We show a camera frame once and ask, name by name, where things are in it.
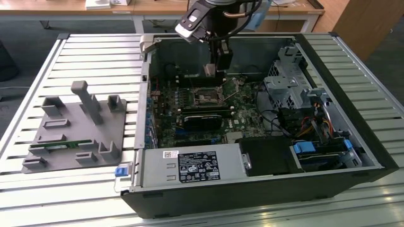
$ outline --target table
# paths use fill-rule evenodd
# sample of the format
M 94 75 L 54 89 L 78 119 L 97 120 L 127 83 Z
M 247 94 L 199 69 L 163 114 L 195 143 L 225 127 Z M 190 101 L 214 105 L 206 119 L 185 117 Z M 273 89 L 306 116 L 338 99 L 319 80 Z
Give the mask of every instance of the table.
M 115 167 L 22 174 L 22 162 L 45 114 L 39 106 L 45 97 L 54 95 L 66 103 L 78 102 L 70 88 L 75 80 L 87 80 L 89 92 L 98 100 L 106 100 L 110 94 L 129 100 L 123 162 L 134 159 L 141 35 L 71 35 L 57 41 L 0 141 L 2 226 L 359 227 L 403 222 L 404 108 L 339 37 L 325 33 L 306 34 L 306 38 L 401 170 L 330 199 L 163 219 L 142 219 L 119 198 L 119 189 L 131 182 L 115 182 Z M 315 71 L 309 72 L 322 87 Z
M 270 8 L 267 20 L 305 20 L 302 32 L 311 32 L 323 9 L 307 0 L 301 6 Z M 189 0 L 133 0 L 129 6 L 86 10 L 86 0 L 0 0 L 0 20 L 133 20 L 137 33 L 145 33 L 145 20 L 179 20 L 187 12 Z

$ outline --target aluminum profile table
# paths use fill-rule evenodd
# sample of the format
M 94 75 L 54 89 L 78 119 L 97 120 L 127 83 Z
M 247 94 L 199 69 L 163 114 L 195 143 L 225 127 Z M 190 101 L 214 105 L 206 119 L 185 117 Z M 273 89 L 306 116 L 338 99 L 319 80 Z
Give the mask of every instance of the aluminum profile table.
M 0 226 L 397 226 L 404 222 L 404 109 L 339 37 L 307 34 L 319 56 L 402 169 L 331 199 L 142 219 L 119 197 L 130 181 L 115 167 L 22 174 L 45 114 L 46 96 L 77 102 L 71 83 L 87 80 L 98 100 L 129 100 L 123 162 L 134 158 L 142 72 L 141 35 L 71 35 L 59 39 L 0 141 Z M 310 70 L 318 86 L 321 79 Z

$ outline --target desk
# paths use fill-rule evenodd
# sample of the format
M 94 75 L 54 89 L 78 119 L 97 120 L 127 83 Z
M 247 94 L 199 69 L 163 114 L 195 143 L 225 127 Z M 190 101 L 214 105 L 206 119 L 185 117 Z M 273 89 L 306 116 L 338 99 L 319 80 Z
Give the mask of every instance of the desk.
M 305 20 L 302 32 L 313 31 L 323 9 L 315 9 L 307 0 L 301 6 L 271 7 L 267 20 Z M 189 0 L 133 0 L 129 6 L 86 10 L 86 0 L 0 0 L 0 20 L 133 20 L 137 33 L 145 33 L 143 21 L 179 20 L 187 12 Z

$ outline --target circuit board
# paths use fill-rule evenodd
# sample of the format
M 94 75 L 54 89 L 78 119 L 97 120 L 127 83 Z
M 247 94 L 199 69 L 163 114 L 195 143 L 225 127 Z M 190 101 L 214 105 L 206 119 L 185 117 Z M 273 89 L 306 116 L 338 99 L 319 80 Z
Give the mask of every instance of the circuit board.
M 179 88 L 169 82 L 159 92 L 153 92 L 159 148 L 233 143 L 235 140 L 229 137 L 235 135 L 234 132 L 239 132 L 241 138 L 265 136 L 266 128 L 254 102 L 254 86 L 255 83 L 245 83 L 241 77 L 229 77 L 218 87 Z M 222 119 L 217 130 L 185 129 L 189 109 L 206 110 L 222 106 L 230 106 L 231 116 Z

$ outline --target blue clip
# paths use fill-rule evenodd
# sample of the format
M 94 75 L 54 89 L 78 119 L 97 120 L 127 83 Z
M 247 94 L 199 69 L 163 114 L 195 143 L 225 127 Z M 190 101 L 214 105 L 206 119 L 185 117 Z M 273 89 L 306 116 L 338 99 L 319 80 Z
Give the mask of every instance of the blue clip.
M 317 152 L 317 148 L 315 148 L 315 145 L 313 142 L 298 142 L 294 145 L 294 149 L 295 149 L 297 154 Z
M 345 144 L 346 144 L 349 150 L 351 150 L 354 148 L 353 143 L 351 143 L 350 140 L 345 140 Z
M 294 150 L 295 150 L 295 153 L 299 154 L 302 152 L 298 144 L 294 145 Z
M 129 176 L 129 168 L 127 167 L 117 167 L 115 169 L 115 177 Z

